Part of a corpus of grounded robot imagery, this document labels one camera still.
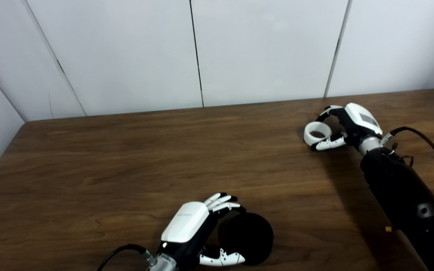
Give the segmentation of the white and black left hand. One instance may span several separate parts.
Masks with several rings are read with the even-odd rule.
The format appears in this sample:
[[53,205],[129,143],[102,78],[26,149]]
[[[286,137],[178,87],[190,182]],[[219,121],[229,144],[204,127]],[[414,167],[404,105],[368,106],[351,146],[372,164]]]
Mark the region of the white and black left hand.
[[216,193],[203,202],[184,203],[163,231],[152,271],[186,271],[196,266],[231,266],[250,264],[244,251],[207,248],[206,241],[220,219],[230,211],[246,210],[237,197]]

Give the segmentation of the white and black right hand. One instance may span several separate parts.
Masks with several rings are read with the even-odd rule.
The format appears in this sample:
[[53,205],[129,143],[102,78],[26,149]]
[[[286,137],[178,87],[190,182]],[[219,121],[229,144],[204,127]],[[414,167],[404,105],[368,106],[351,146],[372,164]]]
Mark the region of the white and black right hand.
[[[330,116],[337,117],[343,131],[333,134],[324,123]],[[305,142],[312,151],[335,149],[340,146],[353,146],[362,156],[369,151],[383,147],[383,132],[374,116],[364,107],[348,103],[346,106],[327,106],[315,122],[305,127]]]

